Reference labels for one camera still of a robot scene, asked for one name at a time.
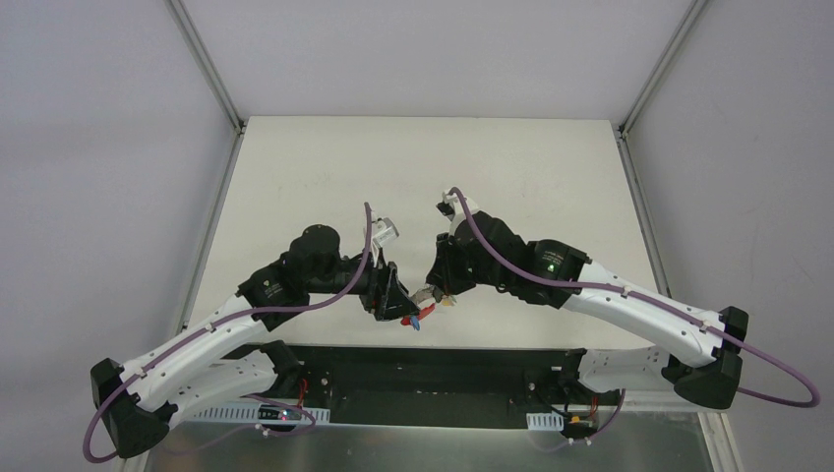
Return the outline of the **silver key organiser plate with rings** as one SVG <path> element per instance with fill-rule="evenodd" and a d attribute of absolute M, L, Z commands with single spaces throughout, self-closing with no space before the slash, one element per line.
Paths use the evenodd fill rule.
<path fill-rule="evenodd" d="M 421 329 L 421 322 L 432 314 L 438 306 L 453 307 L 457 304 L 456 296 L 446 294 L 441 288 L 426 285 L 410 296 L 416 305 L 416 314 L 406 315 L 400 319 L 402 326 L 410 326 L 415 331 Z"/>

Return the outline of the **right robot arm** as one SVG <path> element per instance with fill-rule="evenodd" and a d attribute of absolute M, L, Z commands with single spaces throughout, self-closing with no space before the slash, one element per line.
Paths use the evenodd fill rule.
<path fill-rule="evenodd" d="M 534 306 L 594 317 L 650 341 L 645 349 L 576 349 L 558 377 L 573 403 L 614 389 L 671 390 L 695 405 L 726 410 L 742 376 L 741 349 L 749 315 L 730 306 L 693 308 L 633 286 L 584 252 L 557 240 L 524 241 L 499 218 L 473 213 L 480 243 L 462 210 L 440 203 L 450 221 L 438 235 L 426 276 L 436 295 L 457 296 L 478 285 Z"/>

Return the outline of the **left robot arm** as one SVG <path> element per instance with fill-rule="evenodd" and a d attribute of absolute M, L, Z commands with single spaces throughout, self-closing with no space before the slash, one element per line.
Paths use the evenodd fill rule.
<path fill-rule="evenodd" d="M 312 225 L 200 324 L 132 360 L 105 358 L 93 365 L 95 414 L 85 433 L 86 459 L 100 463 L 142 455 L 186 418 L 217 402 L 264 392 L 292 395 L 299 387 L 300 365 L 282 342 L 268 343 L 241 361 L 222 359 L 305 312 L 355 296 L 378 321 L 420 316 L 421 303 L 432 293 L 410 293 L 398 279 L 396 264 L 384 258 L 384 245 L 397 235 L 389 219 L 373 218 L 362 251 L 346 258 L 335 229 Z"/>

